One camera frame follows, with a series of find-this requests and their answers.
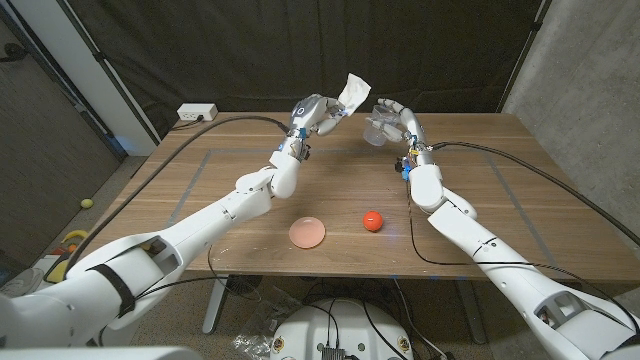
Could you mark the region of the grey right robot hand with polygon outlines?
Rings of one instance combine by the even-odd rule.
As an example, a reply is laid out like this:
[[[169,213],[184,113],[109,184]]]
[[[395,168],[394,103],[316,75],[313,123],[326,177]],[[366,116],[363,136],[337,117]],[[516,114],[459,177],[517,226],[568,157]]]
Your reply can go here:
[[[434,163],[424,129],[410,108],[397,101],[380,98],[366,123],[387,141],[405,142],[417,166]]]

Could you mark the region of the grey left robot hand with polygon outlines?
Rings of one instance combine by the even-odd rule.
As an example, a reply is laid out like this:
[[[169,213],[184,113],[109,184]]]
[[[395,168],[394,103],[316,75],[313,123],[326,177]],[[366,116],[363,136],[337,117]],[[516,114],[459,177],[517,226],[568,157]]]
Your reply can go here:
[[[329,135],[347,116],[346,106],[339,100],[312,94],[299,101],[290,116],[289,131],[281,151],[301,161],[308,158],[306,139],[312,134]]]

